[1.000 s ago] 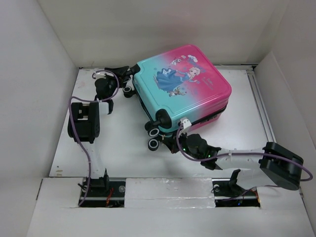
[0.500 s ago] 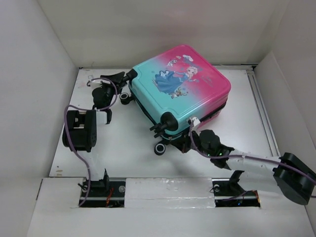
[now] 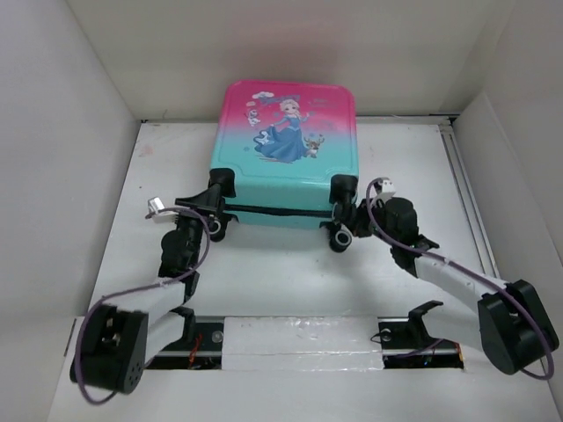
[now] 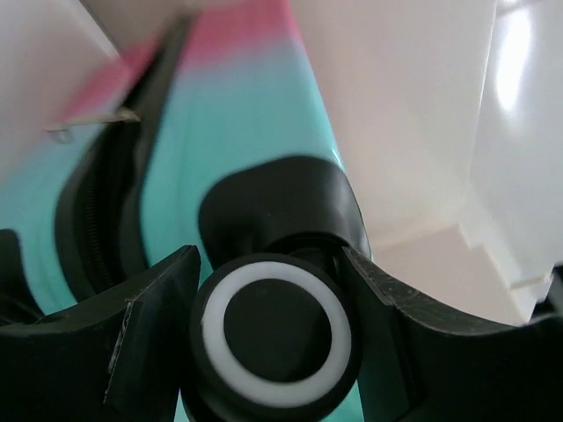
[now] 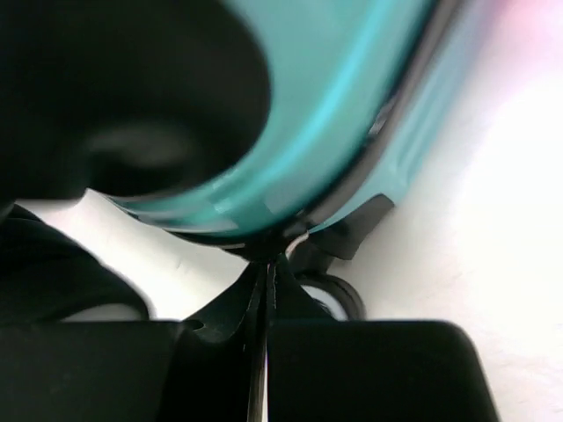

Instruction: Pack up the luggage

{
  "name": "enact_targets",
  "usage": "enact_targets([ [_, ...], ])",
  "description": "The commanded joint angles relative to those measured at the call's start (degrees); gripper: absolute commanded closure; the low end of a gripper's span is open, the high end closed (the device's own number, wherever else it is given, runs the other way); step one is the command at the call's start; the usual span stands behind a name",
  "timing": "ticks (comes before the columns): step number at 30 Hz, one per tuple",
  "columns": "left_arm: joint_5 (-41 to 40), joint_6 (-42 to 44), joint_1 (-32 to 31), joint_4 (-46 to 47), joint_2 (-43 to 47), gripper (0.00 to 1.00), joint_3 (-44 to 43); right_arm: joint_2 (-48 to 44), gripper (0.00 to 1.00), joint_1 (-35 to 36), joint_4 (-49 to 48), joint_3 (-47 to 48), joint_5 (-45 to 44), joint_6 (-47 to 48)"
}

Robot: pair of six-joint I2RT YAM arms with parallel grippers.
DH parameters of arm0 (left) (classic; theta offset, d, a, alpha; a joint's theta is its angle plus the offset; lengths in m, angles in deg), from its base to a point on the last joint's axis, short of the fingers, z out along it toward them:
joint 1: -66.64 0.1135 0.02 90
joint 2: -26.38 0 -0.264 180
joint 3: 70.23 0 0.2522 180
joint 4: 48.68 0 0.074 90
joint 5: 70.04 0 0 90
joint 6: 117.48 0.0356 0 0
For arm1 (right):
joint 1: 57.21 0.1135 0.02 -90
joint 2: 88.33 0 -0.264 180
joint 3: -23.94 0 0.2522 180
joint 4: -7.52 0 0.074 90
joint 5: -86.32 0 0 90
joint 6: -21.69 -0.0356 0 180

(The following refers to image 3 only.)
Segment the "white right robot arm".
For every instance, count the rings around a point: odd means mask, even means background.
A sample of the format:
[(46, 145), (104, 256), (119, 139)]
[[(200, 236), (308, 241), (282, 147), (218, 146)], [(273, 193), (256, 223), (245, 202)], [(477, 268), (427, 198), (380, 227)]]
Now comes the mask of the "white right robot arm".
[(391, 247), (395, 264), (413, 277), (457, 298), (477, 316), (477, 345), (505, 375), (525, 373), (545, 359), (542, 381), (555, 372), (559, 338), (535, 287), (526, 280), (506, 282), (476, 273), (437, 253), (439, 244), (419, 231), (413, 203), (404, 198), (367, 198), (359, 206), (336, 203), (336, 222), (354, 236), (376, 236)]

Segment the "pink teal kids suitcase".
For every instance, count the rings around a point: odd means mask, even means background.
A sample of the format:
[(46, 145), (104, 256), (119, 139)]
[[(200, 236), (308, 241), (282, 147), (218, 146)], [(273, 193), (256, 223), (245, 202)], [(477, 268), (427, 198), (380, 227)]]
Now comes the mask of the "pink teal kids suitcase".
[(359, 182), (355, 98), (333, 84), (240, 80), (223, 99), (209, 167), (230, 221), (284, 229), (326, 229), (329, 246), (352, 243), (347, 218)]

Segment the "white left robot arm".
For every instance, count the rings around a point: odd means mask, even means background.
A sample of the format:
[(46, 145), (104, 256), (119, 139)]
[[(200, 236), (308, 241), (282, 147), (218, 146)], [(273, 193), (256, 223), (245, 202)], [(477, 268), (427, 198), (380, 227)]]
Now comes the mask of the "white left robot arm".
[(223, 228), (225, 200), (218, 184), (167, 207), (148, 201), (147, 219), (173, 222), (161, 239), (157, 278), (150, 284), (100, 297), (88, 310), (77, 334), (69, 378), (84, 399), (101, 405), (88, 388), (110, 397), (128, 395), (144, 369), (168, 346), (191, 347), (196, 355), (203, 336), (187, 307), (199, 282), (198, 269)]

